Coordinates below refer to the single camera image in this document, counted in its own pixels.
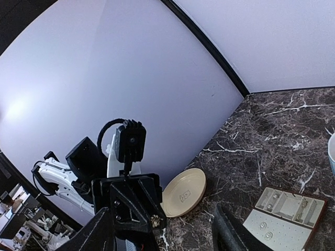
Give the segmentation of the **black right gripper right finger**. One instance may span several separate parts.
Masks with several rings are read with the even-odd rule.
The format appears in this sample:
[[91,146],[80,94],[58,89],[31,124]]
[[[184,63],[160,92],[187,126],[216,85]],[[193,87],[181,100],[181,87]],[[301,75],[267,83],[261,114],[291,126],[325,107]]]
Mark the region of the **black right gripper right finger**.
[[216,205],[211,225],[213,250],[272,250],[255,238],[227,209]]

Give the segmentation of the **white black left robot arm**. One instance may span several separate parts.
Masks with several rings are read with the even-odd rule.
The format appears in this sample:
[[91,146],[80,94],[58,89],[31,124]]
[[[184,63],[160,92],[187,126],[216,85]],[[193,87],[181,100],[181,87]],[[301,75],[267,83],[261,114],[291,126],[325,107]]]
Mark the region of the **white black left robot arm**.
[[90,215],[109,208],[116,232],[149,234],[166,227],[162,188],[157,174],[140,174],[135,164],[144,154],[143,136],[115,138],[110,157],[88,137],[66,156],[63,164],[49,152],[32,169],[33,177],[56,195]]

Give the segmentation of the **brown jewelry tray insert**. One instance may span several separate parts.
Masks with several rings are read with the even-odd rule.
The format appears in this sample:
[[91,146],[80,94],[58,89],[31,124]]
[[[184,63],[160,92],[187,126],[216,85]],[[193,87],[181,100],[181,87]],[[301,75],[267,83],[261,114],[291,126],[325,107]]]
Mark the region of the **brown jewelry tray insert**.
[[[326,205],[325,199],[265,187],[243,226],[272,250],[308,250]],[[266,229],[259,229],[261,222],[267,223]],[[269,231],[273,238],[266,241]]]

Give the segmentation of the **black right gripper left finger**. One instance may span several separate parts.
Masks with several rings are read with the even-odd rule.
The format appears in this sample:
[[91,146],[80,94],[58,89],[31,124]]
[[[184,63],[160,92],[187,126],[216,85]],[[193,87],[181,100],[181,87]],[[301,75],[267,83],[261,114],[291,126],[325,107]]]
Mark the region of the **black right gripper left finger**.
[[114,220],[109,208],[104,207],[73,238],[56,251],[114,250]]

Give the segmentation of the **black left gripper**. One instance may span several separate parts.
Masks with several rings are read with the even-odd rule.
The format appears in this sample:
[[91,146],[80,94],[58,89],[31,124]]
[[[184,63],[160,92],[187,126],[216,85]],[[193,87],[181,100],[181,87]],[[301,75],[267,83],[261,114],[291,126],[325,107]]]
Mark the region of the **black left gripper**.
[[166,227],[166,215],[161,207],[162,187],[157,174],[125,174],[131,170],[129,154],[118,159],[118,154],[128,147],[113,137],[110,152],[105,155],[85,137],[65,157],[78,181],[87,184],[88,195],[95,211],[110,206],[117,231],[151,233],[151,217],[160,217],[157,228]]

